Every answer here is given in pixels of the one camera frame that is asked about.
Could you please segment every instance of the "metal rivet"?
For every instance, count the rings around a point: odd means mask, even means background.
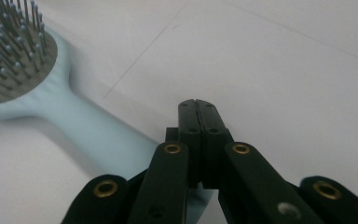
[[[335,188],[333,185],[327,182],[317,181],[312,186],[316,192],[330,200],[337,200],[342,196],[341,191],[339,191],[339,189]]]
[[[176,154],[182,151],[182,148],[175,144],[170,144],[164,147],[164,151],[169,154]]]
[[[94,195],[98,198],[106,198],[116,193],[118,185],[113,180],[103,180],[94,188]]]
[[[239,153],[239,154],[248,154],[250,151],[251,151],[251,149],[250,148],[248,148],[246,145],[244,145],[244,144],[237,144],[237,145],[234,145],[233,147],[232,147],[232,149],[235,151],[235,152],[237,152],[237,153]]]
[[[278,203],[278,211],[290,220],[297,221],[301,219],[300,210],[291,203]]]

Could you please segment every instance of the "black plastic part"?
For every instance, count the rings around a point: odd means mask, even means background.
[[[121,204],[120,213],[117,214],[115,223],[127,223],[133,202],[135,202],[136,197],[138,197],[138,192],[144,182],[146,172],[147,170],[144,170],[128,181],[129,189],[126,194],[126,199]]]
[[[301,181],[300,193],[326,223],[358,223],[358,197],[338,182],[308,177]]]
[[[112,181],[117,184],[116,192],[110,196],[102,197],[98,197],[97,194],[94,193],[98,186],[100,186],[99,192],[109,192],[112,190],[112,186],[109,185]],[[62,223],[110,224],[117,222],[117,217],[122,211],[122,204],[128,189],[127,181],[117,175],[101,175],[92,179],[76,196]]]
[[[241,198],[250,223],[323,223],[251,145],[227,144],[224,167],[221,190]]]
[[[188,154],[183,143],[158,146],[128,223],[185,223]]]
[[[249,223],[248,210],[235,192],[219,190],[218,199],[228,224]]]
[[[200,182],[201,127],[198,105],[194,100],[179,104],[178,141],[190,149],[188,180],[191,188],[196,188]]]
[[[222,167],[220,158],[225,145],[234,140],[216,107],[206,101],[197,100],[198,116],[202,129],[201,137],[201,181],[205,189],[219,189]]]
[[[165,142],[176,142],[179,140],[179,128],[167,128]]]

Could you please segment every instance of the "hairbrush bristle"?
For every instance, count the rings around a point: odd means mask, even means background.
[[[31,91],[55,64],[56,43],[34,1],[30,7],[0,0],[0,104]]]

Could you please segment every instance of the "hairbrush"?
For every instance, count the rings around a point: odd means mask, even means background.
[[[0,120],[46,119],[103,171],[138,175],[157,143],[74,95],[70,68],[65,41],[45,27],[34,1],[0,0]]]

